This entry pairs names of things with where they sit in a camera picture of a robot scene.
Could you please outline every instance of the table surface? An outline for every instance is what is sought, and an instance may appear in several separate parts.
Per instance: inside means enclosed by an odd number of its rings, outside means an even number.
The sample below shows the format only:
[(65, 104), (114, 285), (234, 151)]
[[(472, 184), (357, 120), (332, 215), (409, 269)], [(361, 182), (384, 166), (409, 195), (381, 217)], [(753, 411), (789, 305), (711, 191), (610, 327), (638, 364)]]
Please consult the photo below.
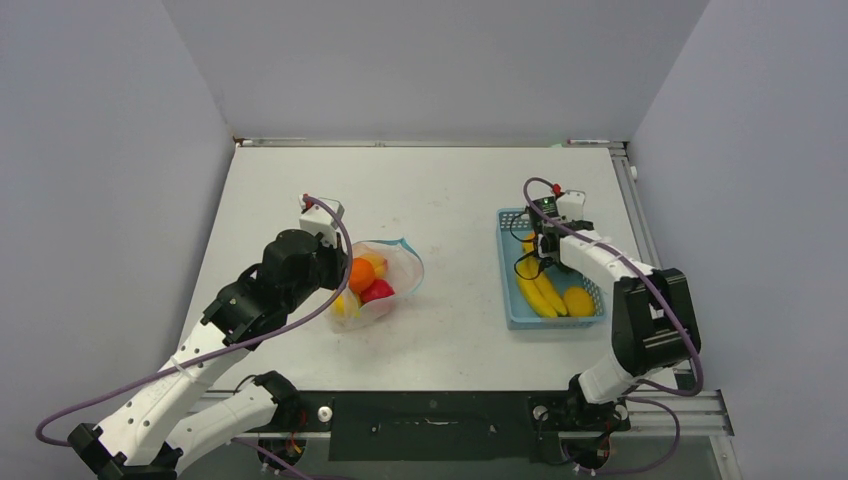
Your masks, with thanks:
[[(425, 279), (377, 324), (342, 334), (322, 316), (264, 342), (211, 388), (277, 370), (301, 390), (555, 390), (610, 348), (609, 322), (585, 329), (509, 331), (496, 212), (520, 207), (541, 176), (587, 194), (585, 217), (639, 258), (605, 148), (239, 148), (182, 337), (218, 290), (296, 228), (304, 192), (335, 198), (356, 242), (405, 237)], [(542, 196), (536, 186), (531, 194)], [(329, 297), (312, 295), (290, 321)], [(673, 385), (670, 370), (655, 380)]]

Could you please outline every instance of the yellow banana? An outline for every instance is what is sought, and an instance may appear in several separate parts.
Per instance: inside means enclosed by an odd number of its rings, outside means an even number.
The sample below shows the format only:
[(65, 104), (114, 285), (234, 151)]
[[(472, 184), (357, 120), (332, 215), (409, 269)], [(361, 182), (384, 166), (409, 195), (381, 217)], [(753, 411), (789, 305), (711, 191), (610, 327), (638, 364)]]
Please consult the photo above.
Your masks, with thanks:
[[(525, 276), (527, 278), (533, 278), (539, 271), (539, 261), (536, 260), (535, 257), (527, 257), (525, 261), (527, 262), (527, 269), (530, 270), (530, 275)], [(565, 302), (562, 297), (559, 296), (559, 292), (557, 292), (554, 284), (551, 283), (551, 279), (548, 278), (545, 272), (539, 273), (539, 276), (533, 279), (533, 283), (536, 284), (536, 288), (539, 289), (539, 293), (545, 297), (545, 300), (554, 307), (558, 316), (564, 317), (568, 315), (568, 309), (565, 307)]]
[(528, 240), (533, 240), (534, 238), (536, 238), (536, 234), (533, 232), (528, 233), (527, 236), (524, 237), (524, 241), (521, 242), (521, 248), (524, 249), (524, 253), (530, 253), (530, 251), (533, 250), (534, 245)]
[(515, 276), (518, 289), (521, 290), (521, 294), (524, 295), (524, 299), (527, 300), (530, 308), (542, 318), (555, 318), (557, 312), (554, 310), (554, 307), (545, 300), (545, 297), (539, 292), (539, 288), (536, 287), (536, 283), (533, 280), (527, 280), (528, 278), (533, 278), (535, 274), (535, 272), (530, 273), (530, 269), (527, 268), (527, 261), (518, 262), (515, 269), (518, 272), (518, 275)]

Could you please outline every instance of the white wall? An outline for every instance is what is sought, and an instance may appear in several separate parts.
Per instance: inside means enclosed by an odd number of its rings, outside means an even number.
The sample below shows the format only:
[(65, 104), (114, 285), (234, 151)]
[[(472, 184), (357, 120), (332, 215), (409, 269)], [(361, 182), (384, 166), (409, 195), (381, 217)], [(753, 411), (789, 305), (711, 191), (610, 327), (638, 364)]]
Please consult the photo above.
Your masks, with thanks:
[(3, 478), (92, 478), (35, 424), (173, 350), (231, 155), (158, 0), (0, 3)]
[(848, 477), (846, 20), (713, 0), (631, 145), (746, 479)]
[(629, 139), (707, 0), (165, 0), (239, 136)]

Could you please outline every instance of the screw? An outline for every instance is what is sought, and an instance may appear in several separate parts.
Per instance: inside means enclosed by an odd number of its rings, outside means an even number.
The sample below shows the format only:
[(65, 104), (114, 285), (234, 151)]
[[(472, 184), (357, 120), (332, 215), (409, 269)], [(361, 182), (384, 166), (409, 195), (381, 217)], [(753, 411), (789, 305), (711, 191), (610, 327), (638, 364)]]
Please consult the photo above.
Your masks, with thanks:
[(327, 423), (333, 418), (333, 409), (327, 406), (318, 409), (318, 420), (321, 423)]

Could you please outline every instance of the red apple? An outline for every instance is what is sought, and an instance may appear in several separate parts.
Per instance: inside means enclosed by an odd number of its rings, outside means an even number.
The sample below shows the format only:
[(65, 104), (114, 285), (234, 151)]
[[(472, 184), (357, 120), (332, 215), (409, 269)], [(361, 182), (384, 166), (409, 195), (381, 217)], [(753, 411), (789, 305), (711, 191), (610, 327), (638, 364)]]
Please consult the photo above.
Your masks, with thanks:
[(392, 286), (389, 285), (389, 282), (382, 278), (378, 278), (374, 280), (374, 283), (372, 283), (370, 287), (359, 293), (359, 299), (363, 304), (366, 304), (381, 298), (391, 297), (394, 294), (395, 291)]

